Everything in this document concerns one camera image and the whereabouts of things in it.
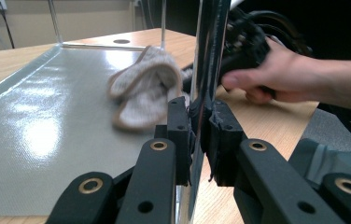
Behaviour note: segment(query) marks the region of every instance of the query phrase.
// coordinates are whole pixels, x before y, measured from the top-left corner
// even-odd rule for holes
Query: forearm
[[[311,99],[351,108],[351,61],[312,60],[317,86]]]

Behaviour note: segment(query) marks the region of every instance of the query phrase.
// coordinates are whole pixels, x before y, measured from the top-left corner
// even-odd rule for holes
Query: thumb
[[[261,85],[258,79],[259,72],[258,69],[233,70],[222,77],[221,83],[226,90],[237,88],[248,90]]]

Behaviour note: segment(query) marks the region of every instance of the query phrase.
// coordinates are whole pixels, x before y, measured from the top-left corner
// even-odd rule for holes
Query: cloth
[[[182,71],[174,58],[162,49],[148,46],[137,61],[108,81],[108,97],[120,101],[112,121],[125,131],[152,130],[165,123],[167,103],[182,92],[182,80],[191,71]]]

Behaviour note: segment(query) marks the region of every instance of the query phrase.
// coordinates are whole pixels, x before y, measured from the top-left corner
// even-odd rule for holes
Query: table
[[[114,44],[114,40],[129,40],[126,44]],[[166,32],[166,51],[175,57],[180,67],[194,60],[196,39],[173,31]],[[108,43],[116,46],[138,47],[161,43],[161,30],[152,29],[119,35],[109,35],[78,40],[78,43]],[[0,51],[0,81],[22,68],[35,57],[54,45]],[[227,93],[218,88],[217,98],[231,107],[250,138],[259,138],[274,145],[288,159],[316,109],[316,102],[285,104],[272,102],[268,105],[249,103],[243,91]],[[218,188],[208,182],[210,169],[206,159],[195,208],[194,223],[242,223],[241,215],[232,197],[232,188]],[[0,223],[44,223],[46,217],[0,217]]]

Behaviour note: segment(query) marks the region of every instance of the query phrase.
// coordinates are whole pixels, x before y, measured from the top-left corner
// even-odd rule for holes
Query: shiny gray surface
[[[139,54],[55,47],[0,83],[0,216],[48,215],[77,176],[135,165],[153,134],[113,129],[106,83]]]

